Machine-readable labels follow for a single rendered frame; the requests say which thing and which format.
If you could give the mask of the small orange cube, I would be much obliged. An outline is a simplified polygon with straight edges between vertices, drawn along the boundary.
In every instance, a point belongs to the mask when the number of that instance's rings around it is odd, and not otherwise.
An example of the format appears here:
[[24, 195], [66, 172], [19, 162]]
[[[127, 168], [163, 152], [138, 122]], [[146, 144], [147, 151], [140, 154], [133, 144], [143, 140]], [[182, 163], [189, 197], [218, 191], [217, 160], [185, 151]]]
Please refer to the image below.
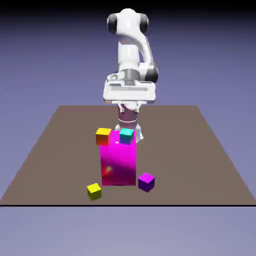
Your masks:
[[96, 145], [108, 146], [110, 140], [111, 128], [99, 127], [95, 133]]

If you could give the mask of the small purple cube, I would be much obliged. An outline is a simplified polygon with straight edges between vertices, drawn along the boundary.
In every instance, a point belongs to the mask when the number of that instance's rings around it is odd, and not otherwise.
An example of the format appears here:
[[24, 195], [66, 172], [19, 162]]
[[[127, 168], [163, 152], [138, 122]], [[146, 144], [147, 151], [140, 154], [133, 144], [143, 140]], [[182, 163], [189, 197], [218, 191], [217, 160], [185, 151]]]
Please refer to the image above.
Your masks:
[[145, 172], [138, 177], [138, 188], [144, 192], [149, 192], [155, 187], [156, 177]]

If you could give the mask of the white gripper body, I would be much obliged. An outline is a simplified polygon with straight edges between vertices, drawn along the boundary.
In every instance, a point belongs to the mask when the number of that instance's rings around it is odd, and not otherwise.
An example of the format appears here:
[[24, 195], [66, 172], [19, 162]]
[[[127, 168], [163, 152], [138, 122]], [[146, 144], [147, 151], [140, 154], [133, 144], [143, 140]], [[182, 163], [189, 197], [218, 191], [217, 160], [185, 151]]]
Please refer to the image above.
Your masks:
[[156, 85], [153, 82], [135, 81], [135, 85], [125, 85], [124, 80], [106, 80], [103, 99], [111, 102], [139, 102], [151, 104], [156, 100]]

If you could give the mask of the small yellow cube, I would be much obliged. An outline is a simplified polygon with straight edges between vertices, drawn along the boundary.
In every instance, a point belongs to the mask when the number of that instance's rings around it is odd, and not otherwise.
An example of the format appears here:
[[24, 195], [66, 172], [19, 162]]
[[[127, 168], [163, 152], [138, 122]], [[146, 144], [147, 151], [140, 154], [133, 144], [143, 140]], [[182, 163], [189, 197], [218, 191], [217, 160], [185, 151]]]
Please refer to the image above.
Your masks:
[[86, 189], [87, 189], [87, 194], [92, 201], [102, 197], [102, 189], [97, 182], [88, 185]]

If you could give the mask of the small teal cube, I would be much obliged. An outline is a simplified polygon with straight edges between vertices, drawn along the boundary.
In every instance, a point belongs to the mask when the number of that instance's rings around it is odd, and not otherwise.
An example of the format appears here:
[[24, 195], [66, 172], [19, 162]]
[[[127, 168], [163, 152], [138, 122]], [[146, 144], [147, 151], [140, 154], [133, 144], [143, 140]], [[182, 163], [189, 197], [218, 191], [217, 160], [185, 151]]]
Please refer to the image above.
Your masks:
[[130, 145], [134, 138], [134, 130], [130, 128], [122, 128], [119, 132], [119, 142], [121, 144]]

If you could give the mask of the large magenta box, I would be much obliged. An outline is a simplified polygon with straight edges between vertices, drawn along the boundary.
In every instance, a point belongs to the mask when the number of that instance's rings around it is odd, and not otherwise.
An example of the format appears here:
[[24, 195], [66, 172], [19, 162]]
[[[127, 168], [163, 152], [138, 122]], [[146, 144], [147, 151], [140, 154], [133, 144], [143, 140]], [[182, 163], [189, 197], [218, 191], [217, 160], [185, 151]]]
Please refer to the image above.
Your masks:
[[137, 169], [137, 143], [134, 131], [130, 144], [122, 144], [119, 130], [112, 130], [108, 145], [101, 145], [100, 166], [103, 186], [135, 186]]

